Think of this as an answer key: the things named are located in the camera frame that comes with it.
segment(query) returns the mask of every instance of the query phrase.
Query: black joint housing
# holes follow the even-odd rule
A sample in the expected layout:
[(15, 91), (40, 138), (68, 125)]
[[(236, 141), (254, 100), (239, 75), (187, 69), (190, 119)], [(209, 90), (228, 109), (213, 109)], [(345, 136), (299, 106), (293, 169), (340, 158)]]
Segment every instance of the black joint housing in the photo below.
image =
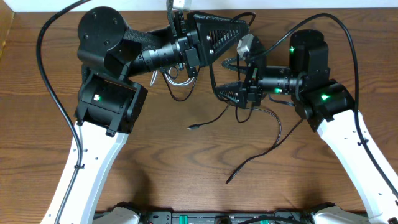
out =
[(123, 69), (114, 54), (128, 26), (120, 13), (110, 7), (96, 7), (80, 20), (78, 58), (90, 68), (108, 74), (120, 74)]
[(140, 84), (127, 84), (91, 70), (78, 95), (78, 125), (87, 121), (102, 126), (112, 137), (116, 132), (131, 133), (146, 95)]
[(333, 115), (354, 110), (354, 99), (348, 90), (334, 80), (314, 91), (303, 93), (301, 100), (292, 97), (296, 112), (308, 121), (312, 130), (317, 131), (325, 119), (333, 121)]
[(315, 90), (329, 82), (328, 44), (317, 30), (300, 30), (290, 38), (289, 67), (293, 74), (305, 72), (302, 92)]

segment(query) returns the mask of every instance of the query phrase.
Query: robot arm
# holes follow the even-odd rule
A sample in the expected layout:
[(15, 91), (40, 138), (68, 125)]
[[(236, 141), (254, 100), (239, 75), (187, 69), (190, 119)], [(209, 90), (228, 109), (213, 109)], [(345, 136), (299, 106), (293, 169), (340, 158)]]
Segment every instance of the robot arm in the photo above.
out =
[[(266, 94), (291, 95), (296, 112), (331, 147), (347, 171), (364, 203), (370, 223), (393, 223), (398, 200), (361, 145), (354, 120), (354, 99), (348, 90), (329, 79), (328, 46), (316, 30), (300, 30), (290, 40), (290, 65), (268, 66), (266, 56), (256, 57), (265, 48), (248, 34), (238, 44), (238, 54), (247, 67), (236, 67), (227, 59), (223, 66), (246, 74), (245, 80), (217, 86), (216, 95), (245, 108), (248, 101), (259, 106)], [(394, 188), (398, 176), (382, 155), (367, 130), (362, 114), (359, 124), (371, 155)], [(363, 217), (320, 211), (316, 223), (356, 223)]]
[[(365, 138), (368, 140), (372, 155), (394, 187), (397, 188), (398, 176), (373, 141), (365, 126), (362, 114), (359, 114), (359, 123)], [(392, 222), (398, 214), (397, 198), (376, 170), (363, 146), (358, 144), (360, 140), (356, 133), (353, 111), (347, 110), (335, 114), (333, 121), (330, 122), (324, 120), (317, 132), (336, 154), (354, 183), (364, 203), (369, 222)], [(336, 223), (336, 214), (322, 212), (320, 214), (322, 215), (315, 216), (314, 219), (329, 220), (328, 223)]]
[[(292, 95), (296, 112), (332, 148), (357, 188), (371, 223), (396, 222), (398, 201), (375, 168), (369, 156), (358, 145), (354, 124), (354, 100), (346, 88), (329, 79), (328, 47), (323, 35), (315, 30), (296, 32), (290, 41), (289, 67), (266, 64), (264, 46), (248, 34), (244, 21), (231, 21), (201, 12), (174, 14), (171, 6), (186, 9), (186, 1), (167, 3), (170, 26), (142, 33), (130, 29), (121, 15), (108, 7), (87, 12), (79, 25), (78, 57), (83, 62), (83, 84), (78, 95), (75, 129), (83, 146), (82, 166), (72, 179), (77, 160), (73, 140), (70, 155), (49, 210), (42, 223), (54, 223), (61, 212), (60, 223), (91, 223), (109, 170), (127, 141), (144, 104), (147, 90), (128, 77), (177, 66), (196, 77), (196, 67), (211, 65), (240, 38), (238, 53), (247, 67), (223, 65), (246, 74), (243, 82), (212, 85), (216, 96), (245, 108), (248, 101), (259, 106), (268, 93)], [(360, 125), (371, 154), (395, 188), (398, 177), (366, 129)], [(113, 217), (120, 223), (136, 224), (138, 214), (117, 210)], [(330, 211), (314, 216), (317, 223), (352, 223)], [(96, 220), (110, 223), (109, 220)]]

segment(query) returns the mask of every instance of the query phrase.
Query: braided cable sleeve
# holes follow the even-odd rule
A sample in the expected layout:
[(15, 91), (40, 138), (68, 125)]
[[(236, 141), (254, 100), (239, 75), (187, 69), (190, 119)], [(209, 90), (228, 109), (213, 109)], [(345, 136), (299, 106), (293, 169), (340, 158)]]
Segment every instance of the braided cable sleeve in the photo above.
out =
[[(221, 63), (221, 66), (223, 66), (223, 68), (237, 72), (238, 68), (235, 65), (232, 65), (234, 62), (237, 62), (236, 58), (227, 58)], [(242, 74), (246, 74), (246, 70), (244, 68), (245, 67), (240, 67), (239, 69)]]
[(174, 0), (166, 1), (166, 10), (167, 10), (167, 20), (169, 20), (170, 28), (174, 36), (177, 36), (177, 30), (174, 26), (174, 15), (173, 15), (173, 3)]
[(124, 33), (123, 39), (140, 43), (146, 50), (162, 48), (162, 40), (159, 37), (133, 29), (127, 30)]

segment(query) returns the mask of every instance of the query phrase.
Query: green led light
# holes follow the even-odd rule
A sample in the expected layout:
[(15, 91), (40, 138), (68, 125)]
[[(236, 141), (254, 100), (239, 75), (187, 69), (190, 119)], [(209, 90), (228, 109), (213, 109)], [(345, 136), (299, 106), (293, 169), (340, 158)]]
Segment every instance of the green led light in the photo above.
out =
[(275, 93), (282, 93), (282, 91), (283, 91), (283, 90), (280, 89), (280, 88), (276, 88), (276, 89), (275, 89)]
[(321, 98), (323, 99), (323, 100), (326, 100), (327, 98), (329, 98), (330, 96), (327, 96), (327, 95), (322, 95), (321, 96)]

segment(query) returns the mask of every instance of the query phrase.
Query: black cable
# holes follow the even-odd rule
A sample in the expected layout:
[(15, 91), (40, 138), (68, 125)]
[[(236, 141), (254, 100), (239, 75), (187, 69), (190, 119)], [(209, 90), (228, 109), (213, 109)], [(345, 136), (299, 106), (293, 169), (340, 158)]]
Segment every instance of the black cable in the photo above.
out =
[(251, 16), (251, 20), (248, 23), (249, 26), (251, 26), (251, 24), (254, 22), (255, 18), (256, 18), (256, 13), (254, 12), (244, 12), (244, 13), (240, 13), (239, 15), (235, 16), (234, 18), (231, 19), (231, 22), (234, 22), (244, 16)]
[(195, 88), (195, 85), (197, 84), (197, 80), (198, 80), (198, 77), (196, 76), (195, 79), (194, 79), (194, 81), (193, 81), (191, 91), (189, 92), (189, 94), (187, 95), (187, 97), (185, 97), (184, 99), (178, 99), (177, 97), (174, 96), (174, 94), (173, 94), (173, 92), (172, 92), (172, 89), (170, 88), (170, 85), (169, 85), (168, 81), (166, 80), (166, 74), (164, 74), (163, 72), (162, 72), (162, 74), (163, 74), (164, 82), (166, 82), (167, 88), (169, 89), (170, 96), (172, 96), (172, 98), (173, 98), (175, 101), (177, 101), (177, 102), (183, 102), (183, 101), (187, 100), (187, 99), (191, 96), (191, 94), (192, 94), (192, 92), (193, 92), (193, 89)]
[(271, 94), (268, 94), (268, 98), (269, 98), (269, 100), (271, 100), (274, 103), (280, 103), (280, 104), (287, 105), (287, 106), (294, 106), (293, 102), (273, 99), (273, 97), (271, 97)]
[(253, 110), (254, 110), (254, 108), (251, 107), (248, 117), (247, 117), (245, 120), (240, 121), (240, 120), (239, 120), (239, 116), (238, 116), (238, 107), (236, 106), (236, 107), (235, 107), (235, 118), (236, 118), (236, 121), (237, 121), (239, 124), (242, 124), (242, 123), (245, 123), (246, 121), (249, 121), (249, 119), (250, 119), (250, 117), (251, 117), (251, 113), (253, 112)]
[(188, 130), (193, 130), (193, 129), (199, 128), (199, 127), (202, 126), (202, 125), (211, 124), (211, 123), (217, 121), (218, 119), (220, 119), (220, 118), (224, 115), (225, 111), (227, 111), (228, 108), (229, 108), (229, 106), (230, 106), (230, 103), (229, 103), (229, 102), (225, 102), (225, 103), (226, 103), (226, 108), (223, 110), (223, 112), (221, 112), (220, 115), (218, 115), (218, 117), (216, 117), (215, 119), (213, 119), (213, 120), (211, 120), (211, 121), (202, 123), (202, 124), (193, 124), (193, 125), (190, 125), (187, 129), (188, 129)]
[[(281, 128), (282, 125), (281, 125), (281, 123), (280, 123), (279, 118), (277, 118), (276, 116), (275, 116), (275, 118), (276, 118), (276, 119), (278, 120), (278, 122), (279, 122), (279, 126), (280, 126), (279, 136), (280, 136), (280, 133), (282, 132), (282, 128)], [(234, 172), (230, 175), (230, 177), (229, 177), (228, 180), (225, 182), (225, 184), (230, 183), (231, 180), (234, 179), (234, 177), (236, 176), (236, 174), (242, 169), (242, 167), (243, 167), (247, 162), (249, 162), (249, 161), (251, 161), (251, 160), (253, 160), (253, 159), (257, 158), (257, 157), (265, 156), (266, 154), (268, 154), (268, 153), (271, 152), (272, 150), (274, 150), (274, 149), (276, 149), (277, 147), (279, 147), (279, 146), (292, 134), (292, 132), (293, 132), (302, 122), (303, 122), (303, 119), (301, 119), (301, 120), (289, 131), (289, 133), (287, 133), (287, 135), (286, 135), (280, 142), (278, 142), (278, 140), (279, 140), (279, 137), (278, 137), (278, 139), (276, 140), (276, 142), (274, 143), (274, 145), (273, 145), (271, 148), (269, 148), (267, 151), (265, 151), (265, 152), (263, 152), (263, 153), (261, 153), (261, 154), (258, 154), (258, 155), (256, 155), (256, 156), (252, 156), (252, 157), (246, 159), (244, 162), (242, 162), (242, 163), (234, 170)]]
[(355, 127), (356, 127), (356, 132), (358, 134), (359, 142), (358, 144), (362, 145), (366, 151), (366, 154), (369, 156), (370, 160), (372, 161), (373, 165), (377, 169), (377, 171), (380, 173), (381, 177), (383, 180), (386, 182), (388, 187), (391, 189), (392, 193), (398, 198), (398, 191), (396, 188), (393, 186), (391, 181), (388, 179), (387, 175), (384, 173), (384, 171), (381, 169), (380, 165), (377, 163), (376, 159), (372, 155), (372, 152), (370, 151), (367, 141), (363, 137), (361, 127), (359, 125), (359, 72), (358, 72), (358, 59), (356, 57), (356, 52), (355, 52), (355, 47), (354, 47), (354, 42), (351, 37), (351, 34), (349, 34), (349, 31), (347, 27), (335, 16), (329, 14), (329, 13), (320, 13), (314, 16), (311, 16), (304, 21), (300, 22), (297, 24), (295, 27), (293, 27), (291, 30), (288, 31), (280, 40), (278, 40), (272, 47), (264, 51), (263, 53), (259, 53), (257, 55), (253, 56), (253, 60), (255, 58), (261, 57), (263, 55), (267, 55), (271, 50), (274, 50), (280, 43), (282, 43), (288, 36), (290, 36), (294, 31), (296, 31), (298, 28), (302, 27), (304, 24), (310, 22), (313, 19), (319, 18), (319, 17), (328, 17), (330, 19), (333, 19), (337, 24), (343, 29), (344, 33), (347, 36), (348, 42), (349, 42), (349, 47), (351, 49), (351, 54), (353, 56), (353, 62), (354, 62), (354, 79), (355, 79), (355, 105), (354, 105), (354, 120), (355, 120)]
[(177, 74), (175, 76), (171, 76), (171, 74), (168, 71), (164, 70), (164, 69), (162, 71), (160, 71), (160, 72), (165, 73), (172, 80), (176, 80), (178, 78), (179, 71), (178, 71), (178, 69), (175, 66), (172, 66), (172, 68), (175, 68), (175, 70), (177, 71)]
[(216, 83), (216, 78), (214, 77), (214, 70), (213, 70), (213, 64), (209, 65), (209, 72), (210, 72), (210, 82), (211, 82), (211, 89), (213, 90), (214, 95), (217, 97), (218, 100), (222, 101), (222, 102), (227, 102), (229, 100), (223, 98), (222, 96), (220, 96), (217, 91), (216, 91), (216, 87), (217, 87), (217, 83)]
[[(223, 68), (228, 69), (228, 70), (236, 71), (237, 70), (237, 66), (236, 65), (232, 65), (232, 63), (234, 63), (234, 62), (236, 62), (236, 57), (227, 58), (221, 63), (221, 66)], [(239, 68), (240, 68), (240, 73), (242, 73), (242, 74), (246, 74), (247, 73), (247, 69), (248, 69), (247, 66), (239, 66)]]
[(70, 11), (71, 9), (84, 4), (86, 2), (88, 2), (90, 0), (82, 0), (82, 1), (78, 1), (75, 2), (73, 4), (71, 4), (70, 6), (66, 7), (65, 9), (62, 9), (60, 12), (56, 13), (55, 15), (53, 15), (42, 27), (42, 29), (40, 30), (39, 36), (37, 38), (37, 43), (36, 43), (36, 59), (37, 59), (37, 65), (39, 66), (39, 71), (40, 74), (42, 76), (43, 82), (45, 87), (48, 89), (52, 99), (54, 100), (55, 104), (58, 106), (58, 109), (61, 111), (62, 116), (65, 118), (65, 121), (67, 122), (70, 131), (72, 132), (73, 137), (75, 138), (76, 141), (76, 146), (77, 146), (77, 153), (78, 153), (78, 157), (77, 157), (77, 161), (76, 161), (76, 165), (75, 165), (75, 170), (73, 171), (73, 175), (70, 179), (67, 191), (65, 192), (65, 195), (63, 196), (62, 202), (61, 202), (61, 206), (58, 210), (57, 216), (55, 218), (55, 223), (58, 224), (63, 212), (63, 209), (65, 208), (65, 204), (68, 200), (70, 191), (73, 187), (73, 184), (75, 183), (77, 174), (79, 169), (81, 169), (81, 161), (82, 161), (82, 157), (83, 157), (83, 148), (81, 146), (81, 142), (80, 139), (77, 135), (77, 132), (75, 130), (75, 128), (73, 127), (73, 123), (70, 119), (70, 117), (68, 116), (68, 113), (65, 111), (65, 108), (62, 106), (60, 100), (57, 97), (57, 94), (55, 94), (53, 88), (51, 87), (51, 84), (47, 78), (47, 75), (45, 74), (44, 71), (44, 66), (43, 66), (43, 61), (42, 61), (42, 42), (43, 42), (43, 37), (45, 34), (45, 31), (49, 28), (49, 26), (55, 21), (57, 20), (59, 17), (61, 17), (62, 15), (64, 15), (65, 13), (67, 13), (68, 11)]
[(246, 220), (244, 222), (241, 222), (239, 224), (250, 224), (250, 223), (255, 223), (255, 222), (265, 221), (265, 220), (281, 221), (281, 222), (294, 223), (294, 224), (303, 224), (302, 222), (299, 222), (296, 220), (291, 220), (291, 219), (282, 218), (282, 217), (273, 217), (273, 216), (262, 216), (262, 217), (258, 217), (258, 218), (252, 218), (252, 219)]
[(241, 81), (241, 71), (239, 67), (239, 54), (236, 54), (236, 69), (238, 70), (238, 81)]
[(276, 217), (276, 213), (278, 213), (278, 212), (283, 212), (283, 211), (289, 212), (289, 213), (292, 215), (293, 219), (294, 219), (294, 220), (297, 220), (297, 219), (294, 217), (293, 213), (292, 213), (291, 211), (287, 210), (287, 209), (277, 209), (276, 211), (274, 211), (274, 216)]

